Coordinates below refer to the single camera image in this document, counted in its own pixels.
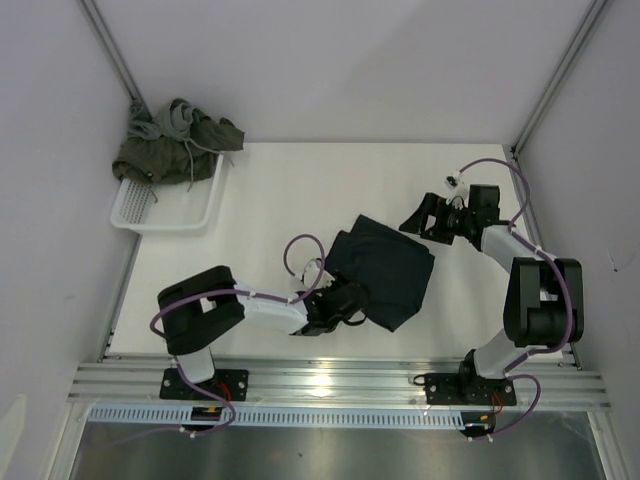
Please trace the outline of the grey shorts with drawstring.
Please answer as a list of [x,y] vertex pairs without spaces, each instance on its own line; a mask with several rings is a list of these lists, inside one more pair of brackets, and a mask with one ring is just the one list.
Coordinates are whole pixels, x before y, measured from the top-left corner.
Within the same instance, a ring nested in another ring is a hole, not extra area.
[[129,106],[127,136],[145,141],[161,137],[186,142],[191,138],[191,128],[203,117],[202,111],[188,101],[176,98],[164,105],[152,116],[141,101]]

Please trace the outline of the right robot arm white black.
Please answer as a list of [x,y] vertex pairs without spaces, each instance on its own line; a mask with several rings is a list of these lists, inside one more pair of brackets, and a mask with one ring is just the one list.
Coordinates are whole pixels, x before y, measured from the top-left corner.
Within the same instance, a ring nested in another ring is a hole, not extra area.
[[466,199],[427,193],[399,227],[404,233],[450,245],[466,239],[509,274],[503,328],[470,351],[454,375],[458,395],[479,403],[530,357],[551,354],[580,337],[582,271],[578,261],[554,257],[500,218],[500,189],[473,185]]

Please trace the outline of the dark navy shorts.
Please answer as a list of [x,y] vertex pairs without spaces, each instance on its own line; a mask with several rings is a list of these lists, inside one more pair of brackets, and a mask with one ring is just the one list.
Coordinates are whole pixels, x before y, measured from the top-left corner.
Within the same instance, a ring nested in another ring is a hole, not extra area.
[[365,286],[366,316],[394,332],[421,310],[434,265],[425,245],[359,215],[350,231],[336,235],[325,268]]

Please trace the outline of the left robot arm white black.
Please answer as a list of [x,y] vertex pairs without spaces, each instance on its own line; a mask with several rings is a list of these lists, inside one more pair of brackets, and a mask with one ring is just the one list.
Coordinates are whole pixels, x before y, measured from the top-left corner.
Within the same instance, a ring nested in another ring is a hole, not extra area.
[[229,267],[216,266],[163,289],[150,329],[177,360],[182,388],[204,400],[217,387],[212,345],[231,329],[244,323],[316,337],[350,322],[369,300],[366,286],[340,274],[324,273],[308,290],[279,296],[239,284]]

